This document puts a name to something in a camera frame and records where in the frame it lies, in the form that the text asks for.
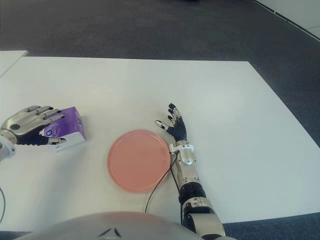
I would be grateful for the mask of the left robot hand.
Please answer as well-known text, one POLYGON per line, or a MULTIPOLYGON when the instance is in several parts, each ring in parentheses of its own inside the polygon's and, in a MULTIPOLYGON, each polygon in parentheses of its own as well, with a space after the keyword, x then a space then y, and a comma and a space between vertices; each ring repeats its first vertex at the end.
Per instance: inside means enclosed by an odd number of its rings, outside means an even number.
POLYGON ((64 138, 43 136, 41 131, 64 117, 60 109, 51 106, 29 106, 5 120, 0 135, 14 145, 60 145, 66 142, 64 138))

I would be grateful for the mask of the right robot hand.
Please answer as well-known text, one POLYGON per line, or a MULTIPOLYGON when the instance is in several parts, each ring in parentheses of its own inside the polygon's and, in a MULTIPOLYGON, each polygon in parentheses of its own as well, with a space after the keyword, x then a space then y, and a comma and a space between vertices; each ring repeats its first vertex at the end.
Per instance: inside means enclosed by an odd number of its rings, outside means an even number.
POLYGON ((173 103, 170 103, 168 105, 168 112, 170 115, 167 117, 171 121, 172 126, 169 126, 160 120, 156 120, 155 124, 171 135, 176 142, 187 141, 187 130, 180 111, 173 103))

